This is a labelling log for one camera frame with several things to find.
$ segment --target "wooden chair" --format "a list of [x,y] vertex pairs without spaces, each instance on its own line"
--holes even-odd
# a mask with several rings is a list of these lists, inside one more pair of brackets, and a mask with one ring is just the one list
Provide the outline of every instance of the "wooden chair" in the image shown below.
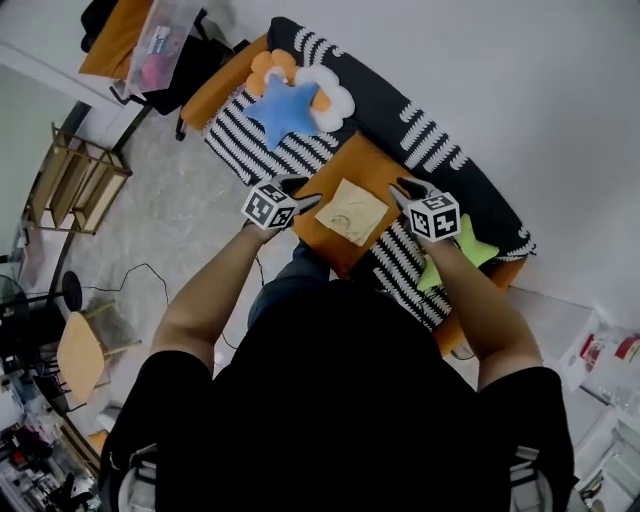
[[58,345],[58,366],[72,396],[86,403],[98,386],[98,381],[111,356],[141,345],[141,341],[128,343],[108,350],[92,329],[88,320],[111,308],[115,301],[108,302],[86,314],[73,312]]

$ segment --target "orange cushion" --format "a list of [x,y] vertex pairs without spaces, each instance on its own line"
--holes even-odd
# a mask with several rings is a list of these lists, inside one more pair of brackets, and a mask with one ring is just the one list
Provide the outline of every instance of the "orange cushion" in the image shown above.
[[152,3],[152,0],[120,0],[80,66],[80,73],[126,79],[133,49]]
[[[338,276],[346,278],[351,268],[400,215],[400,210],[389,192],[389,184],[396,183],[396,179],[401,176],[411,175],[366,137],[356,133],[296,194],[303,197],[321,193],[322,201],[309,212],[296,217],[293,230]],[[352,244],[315,218],[316,213],[331,201],[343,178],[370,192],[389,206],[382,221],[362,247]]]
[[267,50],[267,35],[256,39],[233,59],[222,66],[198,89],[182,108],[180,117],[196,130],[202,130],[229,95],[246,81],[251,73],[251,62],[260,52]]

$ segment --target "black and white striped cushion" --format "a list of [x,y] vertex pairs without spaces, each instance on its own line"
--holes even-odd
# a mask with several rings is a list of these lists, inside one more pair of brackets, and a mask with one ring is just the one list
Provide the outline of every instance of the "black and white striped cushion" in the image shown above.
[[320,133],[314,137],[290,133],[274,151],[265,145],[262,125],[243,110],[257,98],[241,90],[208,125],[205,141],[246,185],[277,174],[313,176],[353,132]]

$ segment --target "white wall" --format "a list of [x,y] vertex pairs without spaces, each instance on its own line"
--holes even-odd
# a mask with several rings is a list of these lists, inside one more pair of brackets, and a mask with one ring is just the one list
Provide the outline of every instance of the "white wall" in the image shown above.
[[640,327],[637,0],[230,0],[230,10],[229,39],[287,16],[396,85],[533,233],[539,256],[518,286]]
[[0,66],[0,254],[12,247],[20,215],[42,160],[74,101]]
[[5,0],[0,6],[0,43],[45,64],[52,70],[113,100],[109,81],[80,75],[86,54],[80,49],[85,35],[80,15],[90,0]]

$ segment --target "floor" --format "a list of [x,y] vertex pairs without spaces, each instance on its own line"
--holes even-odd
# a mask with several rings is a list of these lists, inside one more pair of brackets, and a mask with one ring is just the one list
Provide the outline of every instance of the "floor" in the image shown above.
[[[75,237],[65,261],[65,269],[76,272],[83,286],[117,289],[127,270],[148,263],[166,281],[171,299],[242,225],[239,210],[246,187],[197,133],[190,132],[185,141],[177,142],[173,126],[173,116],[152,113],[125,146],[123,156],[133,177],[98,234]],[[265,281],[273,279],[290,260],[296,244],[295,235],[287,231],[260,251]],[[260,286],[254,265],[225,328],[232,345],[239,344],[246,332],[247,313]],[[85,289],[84,296],[85,309],[116,302],[96,319],[96,329],[109,348],[142,342],[116,356],[105,375],[108,384],[94,391],[87,406],[70,414],[78,429],[88,435],[102,428],[96,417],[107,403],[125,401],[148,354],[166,298],[163,283],[145,267],[129,275],[121,292]],[[215,374],[233,353],[224,342],[218,343]],[[475,360],[448,360],[475,386]]]

